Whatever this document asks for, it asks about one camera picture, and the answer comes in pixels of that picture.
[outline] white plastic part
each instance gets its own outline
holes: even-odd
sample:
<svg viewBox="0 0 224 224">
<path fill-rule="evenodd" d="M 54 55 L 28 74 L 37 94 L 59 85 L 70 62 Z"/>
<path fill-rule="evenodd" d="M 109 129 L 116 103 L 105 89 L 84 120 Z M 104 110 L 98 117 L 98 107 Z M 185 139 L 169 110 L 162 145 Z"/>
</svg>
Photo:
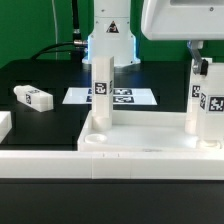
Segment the white plastic part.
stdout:
<svg viewBox="0 0 224 224">
<path fill-rule="evenodd" d="M 201 98 L 196 132 L 200 140 L 224 139 L 224 64 L 210 64 L 201 81 Z"/>
<path fill-rule="evenodd" d="M 212 63 L 212 58 L 204 58 Z M 186 115 L 186 125 L 185 131 L 189 134 L 196 135 L 196 123 L 198 116 L 198 109 L 200 106 L 201 97 L 201 81 L 204 79 L 200 74 L 195 75 L 193 72 L 194 60 L 191 63 L 191 74 L 190 74 L 190 85 L 188 92 L 188 103 L 187 103 L 187 115 Z"/>
<path fill-rule="evenodd" d="M 92 64 L 93 128 L 109 130 L 112 126 L 114 58 L 95 57 Z"/>
<path fill-rule="evenodd" d="M 12 128 L 10 112 L 0 112 L 0 143 Z"/>
<path fill-rule="evenodd" d="M 130 0 L 94 0 L 94 30 L 88 38 L 88 57 L 113 56 L 115 67 L 138 64 L 136 39 L 130 31 Z"/>
<path fill-rule="evenodd" d="M 221 0 L 144 0 L 143 34 L 150 40 L 223 40 Z"/>
<path fill-rule="evenodd" d="M 53 96 L 33 86 L 16 86 L 14 93 L 17 95 L 18 101 L 39 112 L 54 109 Z"/>
<path fill-rule="evenodd" d="M 85 142 L 89 144 L 103 144 L 107 141 L 107 136 L 102 134 L 91 134 L 85 137 Z"/>
</svg>

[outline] white base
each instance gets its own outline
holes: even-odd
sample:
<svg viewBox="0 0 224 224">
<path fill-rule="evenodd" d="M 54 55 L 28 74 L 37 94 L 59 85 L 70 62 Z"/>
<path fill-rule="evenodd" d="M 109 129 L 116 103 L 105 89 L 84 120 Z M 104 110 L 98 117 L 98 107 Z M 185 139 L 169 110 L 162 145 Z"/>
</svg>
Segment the white base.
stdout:
<svg viewBox="0 0 224 224">
<path fill-rule="evenodd" d="M 11 113 L 0 112 L 0 143 L 12 128 Z"/>
<path fill-rule="evenodd" d="M 86 143 L 94 133 L 90 112 L 78 141 L 79 150 L 89 152 L 0 151 L 0 178 L 224 180 L 224 149 L 194 148 L 197 137 L 184 134 L 185 116 L 114 111 L 113 128 L 101 133 L 108 138 Z M 123 128 L 132 136 L 113 140 Z"/>
</svg>

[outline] green wall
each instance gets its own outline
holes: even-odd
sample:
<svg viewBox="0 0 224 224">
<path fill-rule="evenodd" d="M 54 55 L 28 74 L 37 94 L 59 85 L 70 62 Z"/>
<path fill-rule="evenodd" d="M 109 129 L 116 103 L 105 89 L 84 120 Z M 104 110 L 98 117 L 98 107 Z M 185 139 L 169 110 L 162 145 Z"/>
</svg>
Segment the green wall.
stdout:
<svg viewBox="0 0 224 224">
<path fill-rule="evenodd" d="M 55 0 L 59 42 L 72 39 L 71 0 Z M 143 0 L 132 0 L 131 30 L 138 40 L 142 60 L 190 60 L 186 41 L 148 41 L 140 32 Z M 93 0 L 79 0 L 83 39 L 93 29 Z M 51 0 L 0 0 L 0 67 L 11 60 L 27 59 L 40 49 L 55 43 Z M 224 41 L 205 42 L 203 56 L 224 61 Z M 42 58 L 55 58 L 47 55 Z M 68 59 L 59 54 L 59 59 Z"/>
</svg>

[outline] white block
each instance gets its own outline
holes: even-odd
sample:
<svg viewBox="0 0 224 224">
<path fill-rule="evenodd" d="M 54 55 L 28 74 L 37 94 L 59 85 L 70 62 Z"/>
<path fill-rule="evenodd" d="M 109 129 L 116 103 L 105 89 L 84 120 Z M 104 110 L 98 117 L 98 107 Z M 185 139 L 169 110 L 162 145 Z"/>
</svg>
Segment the white block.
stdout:
<svg viewBox="0 0 224 224">
<path fill-rule="evenodd" d="M 54 109 L 53 96 L 33 86 L 16 86 L 14 93 L 18 101 L 39 112 Z"/>
<path fill-rule="evenodd" d="M 0 151 L 0 178 L 88 178 L 92 155 L 65 151 Z"/>
<path fill-rule="evenodd" d="M 92 63 L 93 128 L 105 131 L 112 126 L 114 58 L 95 57 Z"/>
<path fill-rule="evenodd" d="M 12 128 L 10 112 L 0 112 L 0 143 Z"/>
<path fill-rule="evenodd" d="M 131 177 L 129 153 L 94 153 L 92 160 L 93 179 L 130 179 Z"/>
<path fill-rule="evenodd" d="M 212 58 L 204 58 L 204 59 L 207 60 L 209 64 L 212 63 Z M 192 69 L 190 74 L 185 131 L 188 134 L 195 135 L 198 108 L 200 107 L 201 82 L 204 79 L 204 77 L 201 76 L 200 74 L 197 75 L 194 74 L 193 65 L 194 60 L 192 60 L 191 64 Z"/>
<path fill-rule="evenodd" d="M 201 140 L 224 139 L 224 63 L 211 64 L 201 83 L 197 135 Z"/>
</svg>

